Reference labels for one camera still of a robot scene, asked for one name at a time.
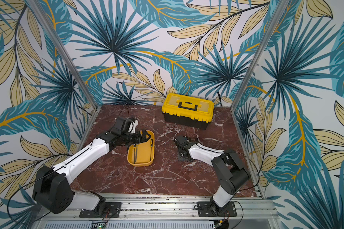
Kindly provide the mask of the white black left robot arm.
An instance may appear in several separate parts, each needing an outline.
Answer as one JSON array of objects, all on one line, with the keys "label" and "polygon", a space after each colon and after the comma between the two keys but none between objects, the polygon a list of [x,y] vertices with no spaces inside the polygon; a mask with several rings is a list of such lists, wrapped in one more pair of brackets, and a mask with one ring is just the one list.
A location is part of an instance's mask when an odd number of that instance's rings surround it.
[{"label": "white black left robot arm", "polygon": [[82,210],[83,216],[102,217],[110,212],[103,196],[94,192],[74,191],[70,185],[91,164],[117,147],[148,142],[152,135],[136,130],[138,120],[118,117],[114,126],[97,135],[90,144],[65,161],[43,166],[36,174],[32,198],[53,214]]}]

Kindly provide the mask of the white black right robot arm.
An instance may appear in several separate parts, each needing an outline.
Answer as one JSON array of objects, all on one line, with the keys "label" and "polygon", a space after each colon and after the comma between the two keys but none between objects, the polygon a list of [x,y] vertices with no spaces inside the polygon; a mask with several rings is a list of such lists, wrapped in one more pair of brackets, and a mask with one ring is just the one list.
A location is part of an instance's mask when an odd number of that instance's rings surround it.
[{"label": "white black right robot arm", "polygon": [[217,150],[191,141],[183,135],[174,140],[180,161],[199,160],[213,167],[219,181],[219,188],[209,201],[200,201],[194,207],[199,217],[235,217],[234,195],[251,178],[243,160],[237,152]]}]

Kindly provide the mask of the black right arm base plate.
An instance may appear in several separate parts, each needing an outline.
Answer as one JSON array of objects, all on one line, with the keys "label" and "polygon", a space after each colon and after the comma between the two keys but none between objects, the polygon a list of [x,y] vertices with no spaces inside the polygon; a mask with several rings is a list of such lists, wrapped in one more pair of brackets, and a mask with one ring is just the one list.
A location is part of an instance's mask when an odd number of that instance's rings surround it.
[{"label": "black right arm base plate", "polygon": [[199,217],[236,217],[237,211],[233,202],[228,202],[224,207],[210,201],[200,201],[194,206],[198,211]]}]

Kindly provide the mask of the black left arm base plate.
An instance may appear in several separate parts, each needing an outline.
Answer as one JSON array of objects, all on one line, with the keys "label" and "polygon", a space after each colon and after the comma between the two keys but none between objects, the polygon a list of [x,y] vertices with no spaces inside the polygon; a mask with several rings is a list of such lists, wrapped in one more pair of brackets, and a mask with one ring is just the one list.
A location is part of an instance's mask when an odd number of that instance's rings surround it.
[{"label": "black left arm base plate", "polygon": [[81,210],[80,218],[118,218],[121,202],[102,202],[94,210]]}]

